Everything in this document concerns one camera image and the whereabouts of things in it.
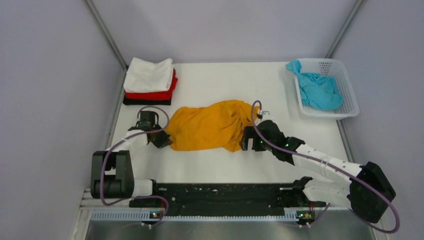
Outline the white folded t-shirt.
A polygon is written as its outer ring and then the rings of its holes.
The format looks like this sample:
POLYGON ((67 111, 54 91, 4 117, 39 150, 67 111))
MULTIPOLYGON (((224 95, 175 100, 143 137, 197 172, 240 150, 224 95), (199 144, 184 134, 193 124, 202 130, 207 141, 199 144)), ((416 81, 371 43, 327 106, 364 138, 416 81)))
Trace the white folded t-shirt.
POLYGON ((123 88, 127 93, 166 92, 171 88, 173 71, 171 58, 153 63, 134 57, 126 72, 123 88))

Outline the black folded t-shirt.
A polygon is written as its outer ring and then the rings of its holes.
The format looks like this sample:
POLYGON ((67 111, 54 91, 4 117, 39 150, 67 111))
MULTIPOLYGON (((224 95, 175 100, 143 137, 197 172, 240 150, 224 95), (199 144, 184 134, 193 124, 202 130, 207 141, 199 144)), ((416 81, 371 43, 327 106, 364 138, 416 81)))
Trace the black folded t-shirt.
POLYGON ((131 99, 131 98, 124 97, 122 103, 126 106, 131 106, 131 105, 170 106, 172 104, 172 98, 168 100, 146 100, 146 99, 131 99))

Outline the yellow t-shirt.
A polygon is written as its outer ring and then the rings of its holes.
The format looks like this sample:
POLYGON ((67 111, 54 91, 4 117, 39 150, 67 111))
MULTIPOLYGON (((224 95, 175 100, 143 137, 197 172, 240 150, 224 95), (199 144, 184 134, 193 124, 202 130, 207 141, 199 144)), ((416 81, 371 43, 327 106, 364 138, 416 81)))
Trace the yellow t-shirt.
POLYGON ((224 100, 207 107, 181 107, 169 120, 165 132, 174 151, 224 148, 241 150, 245 127, 253 125, 259 107, 241 100, 224 100))

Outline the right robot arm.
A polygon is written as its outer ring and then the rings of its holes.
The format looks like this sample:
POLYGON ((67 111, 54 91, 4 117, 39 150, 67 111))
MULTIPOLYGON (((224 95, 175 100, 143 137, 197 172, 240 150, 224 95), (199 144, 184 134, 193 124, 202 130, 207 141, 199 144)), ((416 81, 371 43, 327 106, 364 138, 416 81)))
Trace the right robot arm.
POLYGON ((392 209, 396 192, 379 165, 365 165, 341 160, 306 144, 304 140, 281 132, 272 120, 246 126, 240 142, 246 151, 269 151, 279 161, 319 174, 325 180, 302 178, 301 187, 293 192, 299 206, 325 202, 348 208, 361 219, 377 223, 387 209, 392 209))

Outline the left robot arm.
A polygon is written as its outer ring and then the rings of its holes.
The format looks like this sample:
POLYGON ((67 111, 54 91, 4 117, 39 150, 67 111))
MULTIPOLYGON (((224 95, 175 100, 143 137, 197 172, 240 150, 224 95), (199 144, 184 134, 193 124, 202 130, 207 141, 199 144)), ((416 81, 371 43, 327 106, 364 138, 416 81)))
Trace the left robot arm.
POLYGON ((141 196, 149 207, 160 202, 155 181, 135 178, 132 161, 148 144, 162 148, 169 135, 159 125, 159 114, 141 110, 135 126, 130 127, 117 143, 95 151, 91 160, 90 194, 94 199, 129 199, 141 196))

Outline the blue t-shirt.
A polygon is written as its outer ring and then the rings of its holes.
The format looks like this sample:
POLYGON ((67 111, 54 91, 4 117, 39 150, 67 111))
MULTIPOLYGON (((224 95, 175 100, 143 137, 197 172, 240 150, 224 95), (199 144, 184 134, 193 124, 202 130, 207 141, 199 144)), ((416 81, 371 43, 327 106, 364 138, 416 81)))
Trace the blue t-shirt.
POLYGON ((342 107, 344 97, 336 79, 320 73, 302 72, 302 64, 295 59, 285 65, 286 70, 297 77, 301 103, 320 111, 335 111, 342 107))

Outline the red folded t-shirt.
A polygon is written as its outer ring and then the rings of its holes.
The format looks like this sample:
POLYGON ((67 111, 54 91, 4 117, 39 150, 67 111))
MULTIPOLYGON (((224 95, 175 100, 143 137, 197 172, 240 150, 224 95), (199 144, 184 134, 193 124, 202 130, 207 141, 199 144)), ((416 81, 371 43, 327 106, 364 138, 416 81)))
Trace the red folded t-shirt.
POLYGON ((173 95, 173 91, 177 86, 178 78, 176 76, 176 70, 173 69, 172 81, 169 90, 159 92, 148 92, 148 93, 125 93, 124 96, 131 100, 153 100, 153 101, 165 101, 170 100, 173 95))

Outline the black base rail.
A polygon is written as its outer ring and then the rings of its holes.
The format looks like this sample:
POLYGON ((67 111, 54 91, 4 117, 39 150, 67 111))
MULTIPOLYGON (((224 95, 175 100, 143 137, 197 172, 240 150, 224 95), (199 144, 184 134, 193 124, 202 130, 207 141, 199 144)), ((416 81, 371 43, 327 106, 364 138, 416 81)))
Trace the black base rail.
POLYGON ((135 199, 129 207, 167 207, 167 217, 265 217, 326 206, 309 201, 293 183, 157 183, 153 194, 163 199, 135 199))

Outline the white plastic basket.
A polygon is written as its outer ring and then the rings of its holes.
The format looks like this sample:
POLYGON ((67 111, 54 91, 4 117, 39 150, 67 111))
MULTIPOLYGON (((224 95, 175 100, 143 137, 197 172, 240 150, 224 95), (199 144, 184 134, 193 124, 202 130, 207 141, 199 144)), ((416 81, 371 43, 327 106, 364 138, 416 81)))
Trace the white plastic basket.
POLYGON ((330 58, 298 58, 302 65, 302 72, 318 73, 324 76, 334 77, 336 86, 342 94, 344 101, 338 110, 322 111, 314 109, 310 106, 302 105, 300 89, 297 82, 297 77, 294 76, 294 85, 300 112, 310 118, 321 118, 331 120, 341 120, 348 117, 356 117, 359 112, 358 101, 349 79, 346 67, 340 60, 330 58))

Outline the aluminium frame rail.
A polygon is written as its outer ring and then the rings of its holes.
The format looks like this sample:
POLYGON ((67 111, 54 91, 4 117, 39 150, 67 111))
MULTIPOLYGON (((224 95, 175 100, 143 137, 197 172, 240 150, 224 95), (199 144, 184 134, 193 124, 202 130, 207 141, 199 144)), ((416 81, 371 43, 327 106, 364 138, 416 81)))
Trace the aluminium frame rail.
POLYGON ((148 210, 100 206, 86 189, 71 235, 73 240, 390 240, 348 210, 332 207, 312 227, 300 227, 300 208, 282 216, 172 216, 159 226, 143 223, 148 210))

